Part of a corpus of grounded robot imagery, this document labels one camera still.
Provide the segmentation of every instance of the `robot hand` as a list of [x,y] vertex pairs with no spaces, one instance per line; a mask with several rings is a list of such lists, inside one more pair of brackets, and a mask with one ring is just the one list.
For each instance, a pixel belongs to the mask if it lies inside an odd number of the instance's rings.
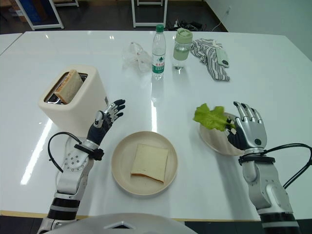
[[119,99],[108,105],[104,112],[98,111],[95,121],[89,129],[87,140],[100,145],[113,123],[123,116],[123,113],[119,111],[125,108],[124,103],[125,100]]
[[267,144],[267,134],[260,114],[247,104],[235,101],[234,105],[240,117],[229,114],[229,122],[233,121],[236,127],[236,133],[233,134],[230,125],[227,125],[229,142],[240,150],[262,152]]

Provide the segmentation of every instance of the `green cup lid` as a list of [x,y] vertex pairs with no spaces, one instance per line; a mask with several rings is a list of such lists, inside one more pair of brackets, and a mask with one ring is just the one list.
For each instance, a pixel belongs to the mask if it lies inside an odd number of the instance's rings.
[[156,26],[156,32],[162,33],[163,31],[164,31],[164,25],[158,24],[158,25]]
[[179,28],[176,32],[175,41],[182,44],[191,43],[193,40],[193,34],[191,31]]

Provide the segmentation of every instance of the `black and white striped towel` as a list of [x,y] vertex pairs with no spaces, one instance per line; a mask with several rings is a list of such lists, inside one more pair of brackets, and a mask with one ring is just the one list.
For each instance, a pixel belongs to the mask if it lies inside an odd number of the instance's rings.
[[191,53],[206,64],[209,73],[215,80],[229,81],[224,67],[219,65],[216,59],[216,47],[222,48],[221,44],[216,44],[213,39],[198,39],[192,42]]

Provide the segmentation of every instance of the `black strap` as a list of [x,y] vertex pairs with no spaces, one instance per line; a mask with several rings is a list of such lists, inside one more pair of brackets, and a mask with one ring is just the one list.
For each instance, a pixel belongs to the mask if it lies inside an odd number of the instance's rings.
[[266,156],[241,156],[239,157],[239,164],[242,165],[243,162],[256,161],[264,163],[275,163],[275,158]]
[[79,149],[79,150],[87,153],[89,155],[89,157],[91,157],[91,158],[93,158],[94,160],[97,160],[97,161],[101,161],[102,157],[104,155],[104,151],[102,149],[96,149],[94,151],[91,151],[91,150],[89,150],[87,148],[84,148],[81,145],[78,145],[78,144],[76,144],[74,147],[76,149]]

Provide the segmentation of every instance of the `green lettuce leaf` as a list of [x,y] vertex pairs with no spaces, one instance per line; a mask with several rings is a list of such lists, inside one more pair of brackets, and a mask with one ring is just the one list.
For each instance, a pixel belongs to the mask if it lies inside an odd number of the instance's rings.
[[202,104],[196,108],[193,120],[201,123],[208,129],[216,128],[222,132],[225,131],[225,126],[230,125],[235,128],[234,124],[227,122],[228,117],[224,115],[224,107],[216,106],[212,111],[209,110],[207,104]]

